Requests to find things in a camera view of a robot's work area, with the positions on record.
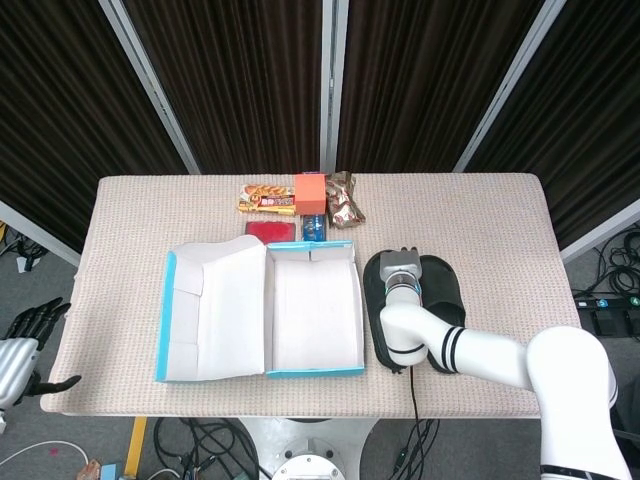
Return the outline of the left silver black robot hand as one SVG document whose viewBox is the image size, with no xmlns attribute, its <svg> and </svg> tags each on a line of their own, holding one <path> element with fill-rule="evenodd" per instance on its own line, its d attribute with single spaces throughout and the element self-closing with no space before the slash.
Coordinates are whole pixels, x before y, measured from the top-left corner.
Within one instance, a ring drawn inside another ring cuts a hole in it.
<svg viewBox="0 0 640 480">
<path fill-rule="evenodd" d="M 80 382 L 73 375 L 63 382 L 43 382 L 36 369 L 40 354 L 58 321 L 70 309 L 61 297 L 19 313 L 1 336 L 1 411 L 18 405 L 22 398 L 57 394 Z"/>
</svg>

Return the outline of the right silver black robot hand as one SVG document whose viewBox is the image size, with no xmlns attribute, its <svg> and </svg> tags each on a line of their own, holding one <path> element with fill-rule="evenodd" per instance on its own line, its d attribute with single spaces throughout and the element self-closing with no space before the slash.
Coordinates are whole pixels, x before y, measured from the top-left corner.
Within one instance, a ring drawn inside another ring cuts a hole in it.
<svg viewBox="0 0 640 480">
<path fill-rule="evenodd" d="M 383 251 L 379 259 L 379 275 L 383 282 L 398 272 L 411 274 L 416 280 L 422 276 L 420 255 L 416 248 Z"/>
</svg>

